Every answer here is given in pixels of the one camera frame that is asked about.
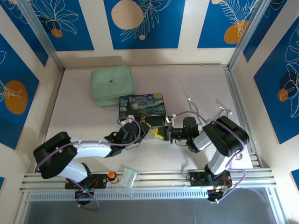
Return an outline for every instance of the black mount bracket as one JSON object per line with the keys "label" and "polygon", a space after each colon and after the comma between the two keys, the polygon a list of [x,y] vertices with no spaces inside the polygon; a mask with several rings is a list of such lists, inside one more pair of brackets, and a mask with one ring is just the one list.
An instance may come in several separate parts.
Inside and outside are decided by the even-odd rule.
{"label": "black mount bracket", "polygon": [[[87,171],[87,177],[78,183],[80,186],[89,191],[91,189],[105,189],[107,184],[107,174],[92,174],[90,169],[85,163],[82,163]],[[69,179],[65,181],[65,189],[79,189]]]}

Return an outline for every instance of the gray floor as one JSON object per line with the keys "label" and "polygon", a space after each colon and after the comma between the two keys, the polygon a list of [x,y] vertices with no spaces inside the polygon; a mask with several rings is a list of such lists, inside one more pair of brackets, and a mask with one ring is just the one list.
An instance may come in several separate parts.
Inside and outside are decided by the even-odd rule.
{"label": "gray floor", "polygon": [[273,224],[265,189],[236,189],[219,205],[206,199],[100,201],[100,211],[75,202],[31,202],[25,224]]}

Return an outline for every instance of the orange circle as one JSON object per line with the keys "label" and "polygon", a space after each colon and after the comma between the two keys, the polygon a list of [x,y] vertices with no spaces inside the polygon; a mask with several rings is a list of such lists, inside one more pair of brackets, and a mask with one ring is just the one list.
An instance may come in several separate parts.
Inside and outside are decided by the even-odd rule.
{"label": "orange circle", "polygon": [[281,102],[285,102],[285,101],[288,99],[288,91],[285,90],[285,89],[281,89],[281,90],[278,92],[278,99],[279,99]]}
{"label": "orange circle", "polygon": [[6,84],[4,92],[7,95],[4,99],[6,108],[11,113],[17,115],[24,113],[28,102],[28,95],[23,83],[10,81]]}
{"label": "orange circle", "polygon": [[145,40],[145,35],[140,35],[139,39],[142,40],[142,41]]}
{"label": "orange circle", "polygon": [[224,34],[224,41],[229,44],[238,43],[247,24],[247,20],[242,20],[238,23],[231,25]]}
{"label": "orange circle", "polygon": [[61,32],[60,29],[56,29],[56,28],[54,28],[54,29],[51,30],[51,33],[52,33],[52,35],[55,36],[56,38],[60,38],[60,37],[63,36],[63,33]]}
{"label": "orange circle", "polygon": [[113,178],[115,178],[115,172],[110,171],[110,172],[108,173],[108,178],[109,178],[109,179],[113,179]]}

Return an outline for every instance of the orange fruit illustration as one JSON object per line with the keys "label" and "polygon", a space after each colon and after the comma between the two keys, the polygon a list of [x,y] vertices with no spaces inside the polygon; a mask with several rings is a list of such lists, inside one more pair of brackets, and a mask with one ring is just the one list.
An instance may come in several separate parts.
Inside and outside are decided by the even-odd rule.
{"label": "orange fruit illustration", "polygon": [[139,5],[132,0],[120,0],[112,9],[112,20],[120,29],[134,29],[144,19]]}
{"label": "orange fruit illustration", "polygon": [[281,90],[278,92],[278,99],[279,99],[281,102],[285,102],[285,101],[288,99],[288,91],[285,90],[285,89],[281,89]]}
{"label": "orange fruit illustration", "polygon": [[56,38],[60,38],[60,37],[63,36],[63,33],[61,32],[61,30],[56,29],[56,28],[52,29],[52,30],[51,30],[51,33],[52,33],[52,35],[55,36]]}
{"label": "orange fruit illustration", "polygon": [[7,94],[4,98],[6,108],[11,113],[17,115],[24,113],[28,102],[28,95],[23,83],[10,81],[6,84],[4,91]]}
{"label": "orange fruit illustration", "polygon": [[247,24],[247,20],[242,20],[236,24],[231,25],[224,34],[224,41],[229,44],[238,43]]}

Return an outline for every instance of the starry night painting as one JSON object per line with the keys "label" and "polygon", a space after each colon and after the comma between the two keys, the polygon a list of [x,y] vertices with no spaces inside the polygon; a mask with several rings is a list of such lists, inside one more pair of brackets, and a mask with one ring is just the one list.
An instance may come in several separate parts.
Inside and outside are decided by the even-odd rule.
{"label": "starry night painting", "polygon": [[166,116],[162,94],[122,96],[120,98],[120,117]]}

